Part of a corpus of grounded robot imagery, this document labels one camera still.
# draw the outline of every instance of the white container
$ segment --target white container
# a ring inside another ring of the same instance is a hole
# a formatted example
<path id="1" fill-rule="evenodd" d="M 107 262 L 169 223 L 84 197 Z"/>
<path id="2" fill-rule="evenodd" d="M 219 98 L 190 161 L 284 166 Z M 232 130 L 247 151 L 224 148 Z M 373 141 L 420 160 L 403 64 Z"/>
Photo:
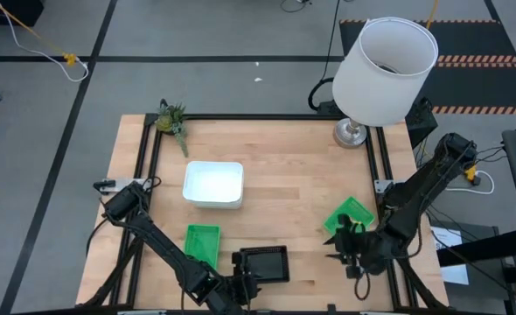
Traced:
<path id="1" fill-rule="evenodd" d="M 238 209 L 243 179 L 240 163 L 193 161 L 186 166 L 182 195 L 196 207 Z"/>
<path id="2" fill-rule="evenodd" d="M 417 23 L 397 17 L 369 20 L 339 66 L 334 101 L 357 123 L 397 123 L 411 108 L 438 54 L 433 35 Z"/>

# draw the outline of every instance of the white bowl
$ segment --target white bowl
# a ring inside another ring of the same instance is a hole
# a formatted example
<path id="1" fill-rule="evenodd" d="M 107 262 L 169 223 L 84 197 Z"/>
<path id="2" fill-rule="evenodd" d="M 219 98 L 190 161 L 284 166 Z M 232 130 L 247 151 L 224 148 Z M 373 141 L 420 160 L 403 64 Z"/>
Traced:
<path id="1" fill-rule="evenodd" d="M 193 161 L 186 166 L 182 195 L 196 207 L 238 208 L 243 179 L 240 163 Z"/>

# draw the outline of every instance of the white lamp shade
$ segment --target white lamp shade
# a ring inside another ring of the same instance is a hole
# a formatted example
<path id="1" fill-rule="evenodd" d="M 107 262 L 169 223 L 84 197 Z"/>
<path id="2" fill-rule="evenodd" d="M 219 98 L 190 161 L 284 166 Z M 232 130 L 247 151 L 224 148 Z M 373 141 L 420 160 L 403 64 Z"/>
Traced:
<path id="1" fill-rule="evenodd" d="M 437 56 L 435 38 L 418 24 L 397 17 L 367 21 L 336 73 L 334 101 L 357 123 L 397 123 L 411 108 Z"/>

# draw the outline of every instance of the lamp base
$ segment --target lamp base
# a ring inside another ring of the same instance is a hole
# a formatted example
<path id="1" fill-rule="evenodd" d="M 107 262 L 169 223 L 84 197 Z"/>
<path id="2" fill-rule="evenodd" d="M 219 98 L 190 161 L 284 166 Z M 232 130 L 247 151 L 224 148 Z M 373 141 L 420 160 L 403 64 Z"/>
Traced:
<path id="1" fill-rule="evenodd" d="M 366 128 L 362 124 L 354 122 L 349 118 L 344 118 L 336 123 L 334 128 L 334 140 L 346 149 L 357 148 L 365 142 Z"/>

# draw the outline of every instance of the orange striped tape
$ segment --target orange striped tape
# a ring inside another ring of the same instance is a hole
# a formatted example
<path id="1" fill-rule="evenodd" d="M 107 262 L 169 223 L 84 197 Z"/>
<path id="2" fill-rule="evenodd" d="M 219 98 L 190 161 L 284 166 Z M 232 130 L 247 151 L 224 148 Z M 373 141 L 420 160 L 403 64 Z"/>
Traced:
<path id="1" fill-rule="evenodd" d="M 434 106 L 435 114 L 516 115 L 516 107 Z"/>
<path id="2" fill-rule="evenodd" d="M 437 59 L 439 63 L 452 63 L 460 64 L 457 67 L 461 67 L 462 64 L 487 64 L 488 66 L 478 67 L 492 67 L 491 64 L 508 64 L 516 63 L 516 56 L 498 56 L 498 55 L 440 55 Z"/>
<path id="3" fill-rule="evenodd" d="M 416 23 L 427 23 L 427 20 L 412 20 Z M 344 23 L 365 23 L 366 19 L 341 19 L 340 24 Z M 433 23 L 497 23 L 496 20 L 434 20 Z"/>
<path id="4" fill-rule="evenodd" d="M 516 63 L 437 62 L 435 67 L 516 67 Z"/>

